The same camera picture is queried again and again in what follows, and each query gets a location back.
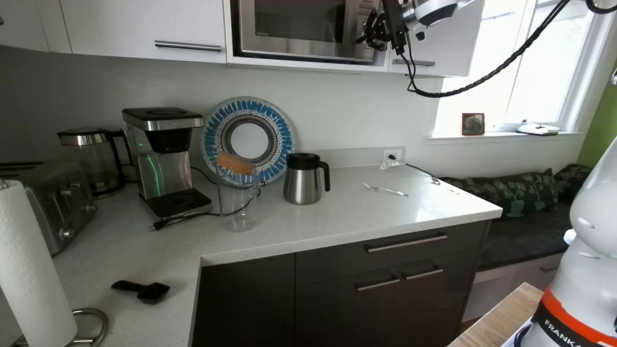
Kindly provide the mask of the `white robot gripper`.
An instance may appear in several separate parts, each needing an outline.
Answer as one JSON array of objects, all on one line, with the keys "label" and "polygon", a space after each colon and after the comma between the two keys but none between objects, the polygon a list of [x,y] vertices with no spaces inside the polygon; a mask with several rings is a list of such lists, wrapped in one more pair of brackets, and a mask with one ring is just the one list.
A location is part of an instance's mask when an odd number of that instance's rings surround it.
[{"label": "white robot gripper", "polygon": [[399,33],[412,33],[422,41],[427,27],[453,18],[472,2],[474,0],[402,0]]}]

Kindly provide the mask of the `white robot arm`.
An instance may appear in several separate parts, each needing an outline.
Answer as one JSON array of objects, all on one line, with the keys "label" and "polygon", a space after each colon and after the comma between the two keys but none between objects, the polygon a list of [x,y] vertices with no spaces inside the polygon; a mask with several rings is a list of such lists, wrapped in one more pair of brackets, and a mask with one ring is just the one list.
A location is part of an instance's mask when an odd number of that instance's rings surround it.
[{"label": "white robot arm", "polygon": [[[499,66],[474,83],[443,93],[427,93],[414,83],[414,62],[404,52],[410,45],[408,31],[429,27],[451,18],[470,0],[424,0],[422,4],[399,4],[381,0],[395,52],[408,70],[408,91],[427,98],[443,98],[466,93],[501,70],[508,68],[568,4],[557,0],[553,10],[532,35]],[[617,270],[617,216],[605,210],[617,195],[617,141],[613,141],[570,205],[572,228],[564,233],[564,251],[555,280],[543,291],[537,309],[516,339],[520,347],[617,347],[615,293],[611,274]]]}]

